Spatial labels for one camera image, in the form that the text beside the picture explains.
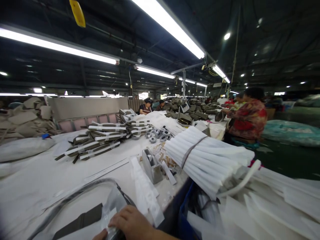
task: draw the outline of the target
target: white table surface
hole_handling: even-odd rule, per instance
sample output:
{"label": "white table surface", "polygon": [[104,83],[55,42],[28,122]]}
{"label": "white table surface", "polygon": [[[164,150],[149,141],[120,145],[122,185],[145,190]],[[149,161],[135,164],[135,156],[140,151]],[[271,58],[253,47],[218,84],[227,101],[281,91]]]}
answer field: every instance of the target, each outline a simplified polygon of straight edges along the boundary
{"label": "white table surface", "polygon": [[[225,131],[226,122],[209,124],[211,136],[220,139]],[[159,144],[151,144],[145,137],[139,140],[128,139],[119,147],[91,158],[87,161],[78,160],[72,163],[73,158],[68,156],[58,161],[54,155],[60,142],[66,138],[77,136],[84,130],[54,136],[57,142],[51,149],[29,158],[23,164],[23,169],[0,181],[0,214],[1,228],[6,234],[5,239],[27,239],[45,216],[52,209],[44,211],[48,203],[56,196],[84,185],[84,179],[106,169],[130,156],[141,154],[146,147],[151,148]],[[136,190],[134,180],[131,177],[131,165],[127,163],[102,178],[114,178],[121,189],[134,202],[136,201]],[[164,211],[174,196],[179,192],[188,176],[182,171],[174,178],[177,184],[171,185],[164,178],[154,186],[159,192],[157,197],[161,209]],[[53,223],[47,229],[55,233],[81,213],[90,210],[99,203],[105,203],[112,184],[99,186],[89,193],[84,194],[64,208]]]}

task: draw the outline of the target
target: gray strap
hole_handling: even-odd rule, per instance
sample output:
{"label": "gray strap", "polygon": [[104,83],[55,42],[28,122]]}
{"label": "gray strap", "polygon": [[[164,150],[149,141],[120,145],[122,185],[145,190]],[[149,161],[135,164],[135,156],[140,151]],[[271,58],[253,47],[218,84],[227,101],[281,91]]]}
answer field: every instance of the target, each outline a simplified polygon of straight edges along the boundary
{"label": "gray strap", "polygon": [[191,148],[189,148],[189,150],[184,154],[183,158],[182,158],[182,164],[181,164],[181,168],[183,169],[184,164],[187,161],[187,158],[189,157],[189,154],[191,153],[191,151],[205,138],[207,138],[209,136],[205,136],[203,138],[201,138],[195,145],[193,145]]}

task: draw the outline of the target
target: human hand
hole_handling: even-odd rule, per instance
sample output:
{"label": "human hand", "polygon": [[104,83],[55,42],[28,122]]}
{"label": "human hand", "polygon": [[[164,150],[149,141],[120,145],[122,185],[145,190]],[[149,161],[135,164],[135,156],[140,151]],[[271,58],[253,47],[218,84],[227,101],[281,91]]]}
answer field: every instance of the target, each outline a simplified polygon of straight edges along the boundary
{"label": "human hand", "polygon": [[104,240],[108,235],[106,229],[103,229],[98,235],[96,235],[92,240]]}
{"label": "human hand", "polygon": [[131,205],[116,213],[108,227],[116,227],[123,231],[127,240],[150,240],[155,231],[139,210]]}

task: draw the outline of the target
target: white bag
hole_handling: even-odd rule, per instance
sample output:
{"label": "white bag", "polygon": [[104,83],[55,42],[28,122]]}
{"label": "white bag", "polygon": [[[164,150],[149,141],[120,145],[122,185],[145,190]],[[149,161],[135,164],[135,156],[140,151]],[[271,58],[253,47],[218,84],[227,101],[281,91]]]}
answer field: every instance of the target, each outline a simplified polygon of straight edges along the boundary
{"label": "white bag", "polygon": [[13,161],[42,153],[55,144],[51,138],[24,138],[0,146],[0,162]]}

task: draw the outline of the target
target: green floor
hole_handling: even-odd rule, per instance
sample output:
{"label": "green floor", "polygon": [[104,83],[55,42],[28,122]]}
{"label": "green floor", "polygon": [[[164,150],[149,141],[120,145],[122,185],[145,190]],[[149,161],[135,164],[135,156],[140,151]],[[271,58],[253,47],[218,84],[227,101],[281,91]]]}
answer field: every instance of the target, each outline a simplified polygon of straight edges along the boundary
{"label": "green floor", "polygon": [[[276,112],[275,119],[320,127],[320,108],[294,107],[287,112]],[[256,159],[265,167],[288,177],[320,181],[320,148],[286,145],[267,139],[261,147],[273,151],[256,151]]]}

